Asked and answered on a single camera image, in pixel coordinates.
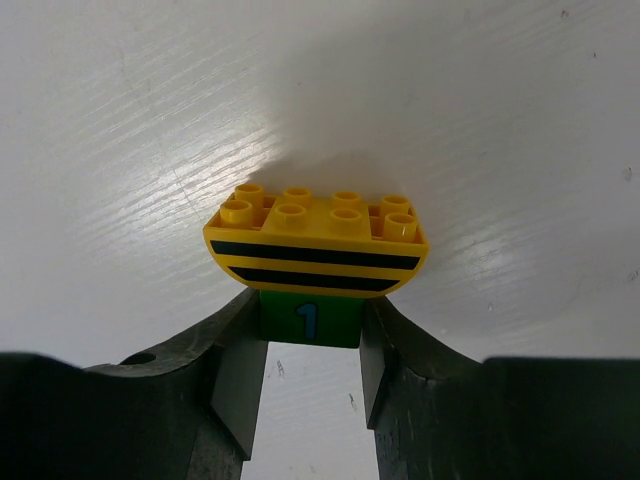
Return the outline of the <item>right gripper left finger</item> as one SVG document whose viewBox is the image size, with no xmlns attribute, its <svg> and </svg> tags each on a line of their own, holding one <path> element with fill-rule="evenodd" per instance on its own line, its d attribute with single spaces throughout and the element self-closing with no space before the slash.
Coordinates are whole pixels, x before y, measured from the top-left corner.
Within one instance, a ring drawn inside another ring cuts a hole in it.
<svg viewBox="0 0 640 480">
<path fill-rule="evenodd" d="M 267 343 L 260 296 L 118 364 L 1 356 L 5 479 L 237 479 L 252 454 Z"/>
</svg>

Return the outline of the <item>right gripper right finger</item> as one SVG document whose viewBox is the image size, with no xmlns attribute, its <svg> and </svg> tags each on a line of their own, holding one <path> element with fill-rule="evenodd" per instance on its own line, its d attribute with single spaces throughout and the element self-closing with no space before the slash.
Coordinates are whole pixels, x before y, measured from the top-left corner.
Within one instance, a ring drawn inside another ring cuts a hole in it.
<svg viewBox="0 0 640 480">
<path fill-rule="evenodd" d="M 474 361 L 385 298 L 364 305 L 366 423 L 383 479 L 635 479 L 635 359 Z"/>
</svg>

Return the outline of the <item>green number one lego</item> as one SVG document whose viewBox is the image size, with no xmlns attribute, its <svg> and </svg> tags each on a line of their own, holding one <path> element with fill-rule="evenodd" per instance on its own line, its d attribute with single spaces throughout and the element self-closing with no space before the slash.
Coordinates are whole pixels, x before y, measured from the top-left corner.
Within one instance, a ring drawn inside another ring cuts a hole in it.
<svg viewBox="0 0 640 480">
<path fill-rule="evenodd" d="M 261 291 L 259 307 L 260 333 L 266 341 L 359 347 L 363 299 Z"/>
</svg>

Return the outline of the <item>yellow striped lego brick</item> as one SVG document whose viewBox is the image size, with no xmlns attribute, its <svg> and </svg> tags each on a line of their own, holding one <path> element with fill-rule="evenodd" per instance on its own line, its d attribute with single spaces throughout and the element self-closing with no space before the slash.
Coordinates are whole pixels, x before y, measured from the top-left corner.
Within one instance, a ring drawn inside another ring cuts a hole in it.
<svg viewBox="0 0 640 480">
<path fill-rule="evenodd" d="M 305 187 L 269 194 L 236 186 L 203 227 L 214 261 L 256 290 L 372 298 L 424 265 L 430 245 L 411 202 L 366 202 L 353 191 L 318 197 Z"/>
</svg>

